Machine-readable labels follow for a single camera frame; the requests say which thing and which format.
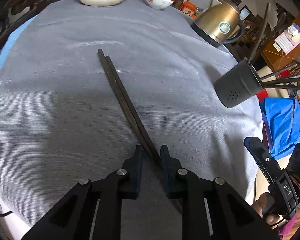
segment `gold kettle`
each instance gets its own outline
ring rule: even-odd
[[[240,11],[234,3],[222,0],[221,4],[202,12],[191,27],[201,38],[217,48],[221,44],[235,42],[243,36],[245,25],[239,15]],[[239,32],[229,39],[237,25],[240,27]]]

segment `kettle handle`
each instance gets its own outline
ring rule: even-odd
[[[231,39],[225,40],[225,41],[223,42],[223,44],[228,44],[228,43],[235,42],[235,41],[237,41],[238,39],[240,39],[240,38],[243,36],[244,31],[245,31],[245,29],[246,29],[246,26],[244,25],[243,20],[239,19],[238,25],[239,25],[240,29],[239,29],[238,33],[236,34],[236,36],[234,36],[234,37],[231,38]]]

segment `blue bag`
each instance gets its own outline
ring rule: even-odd
[[[291,154],[295,145],[300,142],[298,101],[295,98],[265,98],[260,108],[266,114],[271,134],[271,156],[279,160]]]

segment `fingernail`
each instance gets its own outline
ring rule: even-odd
[[[266,217],[267,224],[270,224],[273,220],[274,220],[274,216],[273,215],[269,215],[269,216]]]

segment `metal screw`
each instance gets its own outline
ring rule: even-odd
[[[89,182],[89,179],[88,178],[81,178],[81,179],[79,179],[79,183],[81,184],[81,185],[85,185],[85,184],[87,184]]]
[[[179,169],[179,170],[178,170],[178,173],[179,173],[180,175],[186,175],[186,174],[188,173],[188,171],[187,171],[186,169]]]
[[[225,183],[225,180],[223,178],[216,178],[215,179],[215,182],[218,184],[218,185],[223,185]]]
[[[127,171],[125,169],[119,169],[117,170],[117,174],[119,176],[123,176],[123,175],[126,175],[127,174]]]

